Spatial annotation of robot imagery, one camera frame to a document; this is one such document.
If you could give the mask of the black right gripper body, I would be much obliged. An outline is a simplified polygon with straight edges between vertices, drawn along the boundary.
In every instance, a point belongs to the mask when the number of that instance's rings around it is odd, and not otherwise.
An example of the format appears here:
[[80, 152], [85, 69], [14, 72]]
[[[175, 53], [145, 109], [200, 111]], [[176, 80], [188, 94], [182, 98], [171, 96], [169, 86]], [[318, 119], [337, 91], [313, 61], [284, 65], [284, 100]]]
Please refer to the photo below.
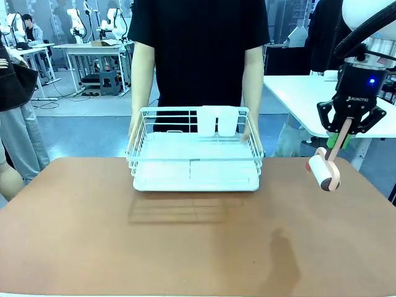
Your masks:
[[385, 69], [367, 69], [344, 64], [338, 72], [336, 93], [333, 96], [335, 115], [332, 123], [339, 132], [347, 117], [364, 119], [377, 106], [377, 95], [384, 84]]

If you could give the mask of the person's left hand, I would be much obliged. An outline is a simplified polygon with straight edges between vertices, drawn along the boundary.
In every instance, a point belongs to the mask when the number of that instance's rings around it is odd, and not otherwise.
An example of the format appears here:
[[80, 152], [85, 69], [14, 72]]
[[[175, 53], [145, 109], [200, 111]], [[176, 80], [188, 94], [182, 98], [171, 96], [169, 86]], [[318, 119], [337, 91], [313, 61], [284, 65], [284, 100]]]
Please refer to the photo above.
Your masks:
[[241, 140], [247, 142], [250, 138], [255, 140], [258, 146], [262, 144], [259, 135], [258, 117], [246, 118], [245, 120], [244, 132]]

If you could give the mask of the person's right hand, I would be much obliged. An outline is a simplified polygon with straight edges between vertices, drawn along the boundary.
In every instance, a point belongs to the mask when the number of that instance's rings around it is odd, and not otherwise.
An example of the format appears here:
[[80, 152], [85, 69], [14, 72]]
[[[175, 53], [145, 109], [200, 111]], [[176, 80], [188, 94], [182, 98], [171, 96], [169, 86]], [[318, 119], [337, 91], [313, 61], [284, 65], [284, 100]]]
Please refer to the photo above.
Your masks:
[[131, 123], [129, 126], [129, 133], [128, 133], [128, 143], [127, 143], [127, 153], [130, 153], [134, 142], [136, 141], [136, 137], [140, 131], [140, 125], [142, 124], [142, 113], [138, 112], [136, 115], [133, 115], [131, 118]]

